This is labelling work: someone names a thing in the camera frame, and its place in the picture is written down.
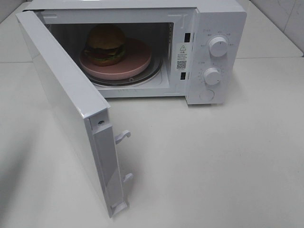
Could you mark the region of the white microwave door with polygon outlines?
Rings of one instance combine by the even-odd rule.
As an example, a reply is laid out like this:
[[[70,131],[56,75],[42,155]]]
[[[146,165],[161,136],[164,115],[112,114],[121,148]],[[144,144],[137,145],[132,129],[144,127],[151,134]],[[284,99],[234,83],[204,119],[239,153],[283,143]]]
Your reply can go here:
[[[112,217],[127,207],[123,184],[133,175],[121,176],[116,145],[131,133],[114,135],[108,102],[36,13],[17,19],[55,117]]]

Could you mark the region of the white upper microwave knob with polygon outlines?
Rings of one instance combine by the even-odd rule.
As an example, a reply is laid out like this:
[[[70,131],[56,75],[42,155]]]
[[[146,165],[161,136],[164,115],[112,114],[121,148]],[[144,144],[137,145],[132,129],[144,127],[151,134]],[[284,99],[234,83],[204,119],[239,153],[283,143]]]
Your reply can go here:
[[[225,36],[215,36],[208,42],[208,47],[213,57],[221,57],[228,51],[228,40]]]

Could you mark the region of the glass microwave turntable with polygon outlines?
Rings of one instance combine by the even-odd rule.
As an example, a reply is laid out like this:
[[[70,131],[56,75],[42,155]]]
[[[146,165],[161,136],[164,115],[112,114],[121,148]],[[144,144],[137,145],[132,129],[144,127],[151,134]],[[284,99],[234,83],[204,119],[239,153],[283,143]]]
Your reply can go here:
[[[159,57],[153,57],[150,64],[147,66],[145,70],[127,79],[105,80],[94,77],[88,73],[85,73],[85,75],[89,78],[91,82],[103,87],[133,86],[135,84],[139,84],[153,78],[155,75],[157,75],[160,72],[161,67],[162,67],[162,60]]]

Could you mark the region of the white microwave oven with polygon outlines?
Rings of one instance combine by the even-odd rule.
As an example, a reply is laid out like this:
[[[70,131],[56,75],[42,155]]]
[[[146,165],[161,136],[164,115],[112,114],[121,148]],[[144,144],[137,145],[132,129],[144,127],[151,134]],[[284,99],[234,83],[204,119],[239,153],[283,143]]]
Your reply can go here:
[[[36,13],[84,74],[79,56],[89,31],[100,24],[119,27],[126,39],[146,43],[152,58],[162,60],[160,72],[139,84],[103,87],[89,80],[104,98],[183,96],[190,105],[224,102],[247,17],[234,0],[34,0],[25,11]],[[215,36],[228,40],[221,57],[209,52],[208,42]],[[176,45],[183,42],[190,48],[188,69],[177,71]],[[203,77],[211,67],[221,73],[213,86]],[[215,95],[204,102],[200,93],[208,89]]]

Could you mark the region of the burger with lettuce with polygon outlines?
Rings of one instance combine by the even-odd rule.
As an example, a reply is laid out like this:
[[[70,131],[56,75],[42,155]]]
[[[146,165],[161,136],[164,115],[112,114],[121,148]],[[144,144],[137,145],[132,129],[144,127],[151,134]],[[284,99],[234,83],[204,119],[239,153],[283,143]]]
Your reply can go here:
[[[83,54],[94,65],[114,65],[124,57],[125,43],[126,37],[119,27],[100,24],[89,31]]]

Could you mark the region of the white warning label sticker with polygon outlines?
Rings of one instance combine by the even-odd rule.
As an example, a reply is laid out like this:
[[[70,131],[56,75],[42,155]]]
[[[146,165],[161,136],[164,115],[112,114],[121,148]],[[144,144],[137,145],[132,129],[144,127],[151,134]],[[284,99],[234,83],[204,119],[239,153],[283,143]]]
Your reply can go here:
[[[189,43],[178,43],[175,51],[175,69],[182,71],[188,69],[188,61],[190,56]]]

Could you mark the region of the white lower microwave knob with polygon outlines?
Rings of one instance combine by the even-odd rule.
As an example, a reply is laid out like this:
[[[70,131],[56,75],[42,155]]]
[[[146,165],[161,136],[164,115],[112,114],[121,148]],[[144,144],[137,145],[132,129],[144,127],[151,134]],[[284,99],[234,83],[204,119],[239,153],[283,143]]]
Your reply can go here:
[[[218,68],[211,67],[208,68],[204,73],[203,73],[204,81],[207,85],[216,85],[221,81],[221,73]]]

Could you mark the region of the round white door button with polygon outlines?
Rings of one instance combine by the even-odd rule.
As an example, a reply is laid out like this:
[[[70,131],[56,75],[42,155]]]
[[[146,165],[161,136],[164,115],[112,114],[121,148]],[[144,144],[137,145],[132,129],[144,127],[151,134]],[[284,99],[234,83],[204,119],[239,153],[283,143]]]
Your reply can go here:
[[[202,91],[200,93],[199,97],[202,101],[209,102],[214,98],[214,95],[215,95],[214,91],[208,89],[208,90]]]

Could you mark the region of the pink round plate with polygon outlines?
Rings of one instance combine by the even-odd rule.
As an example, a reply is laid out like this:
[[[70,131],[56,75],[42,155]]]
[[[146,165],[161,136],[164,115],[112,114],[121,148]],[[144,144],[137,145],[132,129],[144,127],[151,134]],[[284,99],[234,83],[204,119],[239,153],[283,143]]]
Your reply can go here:
[[[80,65],[88,74],[99,79],[121,80],[130,78],[147,68],[152,59],[152,51],[146,43],[134,38],[127,38],[125,47],[126,54],[114,65],[94,65],[84,53],[79,56]]]

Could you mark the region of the white microwave knob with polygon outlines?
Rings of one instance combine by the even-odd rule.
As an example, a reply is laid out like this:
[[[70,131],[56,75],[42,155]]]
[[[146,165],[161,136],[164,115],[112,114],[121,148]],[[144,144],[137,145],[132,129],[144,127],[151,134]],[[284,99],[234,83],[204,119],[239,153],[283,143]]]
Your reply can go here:
[[[208,47],[213,57],[221,57],[228,51],[228,40],[225,36],[215,36],[208,42]]]
[[[216,85],[221,81],[221,73],[218,68],[211,67],[208,68],[204,73],[203,73],[204,81],[207,85]]]

